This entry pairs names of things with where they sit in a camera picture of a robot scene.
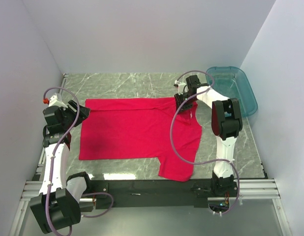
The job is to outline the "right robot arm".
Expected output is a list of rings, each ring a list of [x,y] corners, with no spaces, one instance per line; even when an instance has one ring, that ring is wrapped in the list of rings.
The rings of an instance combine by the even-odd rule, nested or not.
[[[170,142],[174,153],[191,165],[215,164],[210,185],[214,195],[224,196],[234,188],[239,189],[239,183],[234,182],[234,174],[238,172],[233,164],[235,143],[243,128],[238,99],[221,95],[213,89],[213,84],[200,83],[197,75],[187,77],[185,83],[175,80],[174,86],[178,88],[178,93],[174,95],[176,112],[170,126]],[[216,137],[216,158],[204,162],[191,162],[182,158],[174,146],[172,135],[176,116],[191,109],[196,100],[211,108],[211,127]]]

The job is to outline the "red t shirt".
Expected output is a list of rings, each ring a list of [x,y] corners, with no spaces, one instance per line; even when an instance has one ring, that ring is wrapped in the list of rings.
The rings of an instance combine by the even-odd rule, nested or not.
[[[87,99],[89,117],[82,122],[79,160],[158,158],[158,175],[188,181],[193,165],[180,160],[170,142],[176,112],[174,98]],[[202,127],[196,119],[197,103],[176,116],[174,146],[179,155],[194,162]]]

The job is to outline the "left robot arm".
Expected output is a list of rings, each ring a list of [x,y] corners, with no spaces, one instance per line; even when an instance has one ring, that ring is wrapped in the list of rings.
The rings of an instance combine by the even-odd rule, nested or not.
[[[86,172],[66,177],[70,152],[70,127],[86,120],[90,109],[69,100],[65,105],[60,98],[45,99],[43,110],[46,125],[43,129],[43,147],[46,165],[38,196],[30,200],[30,208],[43,233],[72,227],[80,222],[80,198],[92,194],[93,185]]]

